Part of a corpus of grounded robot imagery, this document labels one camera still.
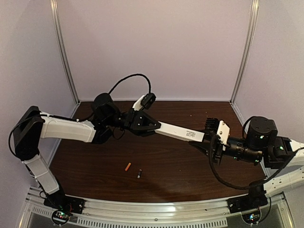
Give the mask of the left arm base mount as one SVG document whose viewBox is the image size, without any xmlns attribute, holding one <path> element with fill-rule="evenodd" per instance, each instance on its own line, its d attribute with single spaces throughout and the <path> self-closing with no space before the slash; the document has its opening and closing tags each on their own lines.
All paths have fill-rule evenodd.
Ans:
<svg viewBox="0 0 304 228">
<path fill-rule="evenodd" d="M 84 209 L 85 200 L 82 198 L 65 196 L 63 203 L 55 202 L 47 196 L 43 205 L 53 208 L 55 211 L 51 213 L 51 220 L 57 226 L 63 226 L 71 221 L 74 215 L 81 215 Z"/>
</svg>

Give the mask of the white remote control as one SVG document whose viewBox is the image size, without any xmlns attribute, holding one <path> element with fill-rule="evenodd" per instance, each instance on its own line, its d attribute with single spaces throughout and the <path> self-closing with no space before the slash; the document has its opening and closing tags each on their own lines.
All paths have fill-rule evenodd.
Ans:
<svg viewBox="0 0 304 228">
<path fill-rule="evenodd" d="M 160 124 L 160 128 L 154 130 L 157 134 L 186 142 L 202 142 L 205 135 L 203 132 L 175 126 L 168 123 L 160 122 Z"/>
</svg>

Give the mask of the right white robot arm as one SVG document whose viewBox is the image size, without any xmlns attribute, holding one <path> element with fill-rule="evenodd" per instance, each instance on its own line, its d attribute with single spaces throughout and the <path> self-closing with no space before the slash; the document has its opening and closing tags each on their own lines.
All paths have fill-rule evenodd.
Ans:
<svg viewBox="0 0 304 228">
<path fill-rule="evenodd" d="M 286 137 L 278 136 L 274 120 L 262 116 L 250 117 L 243 126 L 242 137 L 229 135 L 229 127 L 216 118 L 208 118 L 203 130 L 203 138 L 189 144 L 209 158 L 209 165 L 216 179 L 223 185 L 247 190 L 248 194 L 227 200 L 231 211 L 253 209 L 267 205 L 270 198 L 284 190 L 302 186 L 304 183 L 304 145 Z M 223 156 L 237 161 L 275 169 L 267 179 L 236 186 L 223 180 L 216 172 L 214 164 L 220 164 Z"/>
</svg>

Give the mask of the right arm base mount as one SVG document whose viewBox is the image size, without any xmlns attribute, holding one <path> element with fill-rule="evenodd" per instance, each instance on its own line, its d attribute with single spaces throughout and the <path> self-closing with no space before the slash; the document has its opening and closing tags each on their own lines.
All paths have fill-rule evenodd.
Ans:
<svg viewBox="0 0 304 228">
<path fill-rule="evenodd" d="M 242 220 L 250 225 L 258 225 L 264 221 L 270 213 L 272 201 L 268 201 L 265 195 L 251 196 L 249 194 L 227 200 L 230 214 L 241 212 Z M 262 217 L 261 207 L 269 204 L 268 212 Z"/>
</svg>

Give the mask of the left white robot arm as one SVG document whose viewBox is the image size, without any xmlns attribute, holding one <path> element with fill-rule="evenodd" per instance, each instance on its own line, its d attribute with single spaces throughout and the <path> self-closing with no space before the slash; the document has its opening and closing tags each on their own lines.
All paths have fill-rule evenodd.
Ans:
<svg viewBox="0 0 304 228">
<path fill-rule="evenodd" d="M 93 113 L 88 120 L 50 115 L 31 106 L 9 134 L 9 150 L 34 175 L 50 204 L 62 209 L 68 200 L 39 152 L 39 140 L 59 138 L 103 144 L 112 137 L 112 128 L 128 130 L 140 136 L 152 135 L 161 124 L 144 109 L 149 109 L 155 100 L 155 94 L 148 93 L 136 101 L 128 112 L 122 113 L 110 94 L 102 93 L 92 102 Z"/>
</svg>

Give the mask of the orange AA battery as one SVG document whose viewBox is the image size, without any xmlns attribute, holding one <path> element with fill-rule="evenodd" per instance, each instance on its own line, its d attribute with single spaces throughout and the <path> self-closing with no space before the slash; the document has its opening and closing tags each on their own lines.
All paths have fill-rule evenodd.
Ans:
<svg viewBox="0 0 304 228">
<path fill-rule="evenodd" d="M 129 168 L 130 168 L 130 166 L 131 166 L 131 163 L 128 163 L 127 166 L 126 166 L 126 168 L 125 168 L 125 171 L 128 171 Z"/>
</svg>

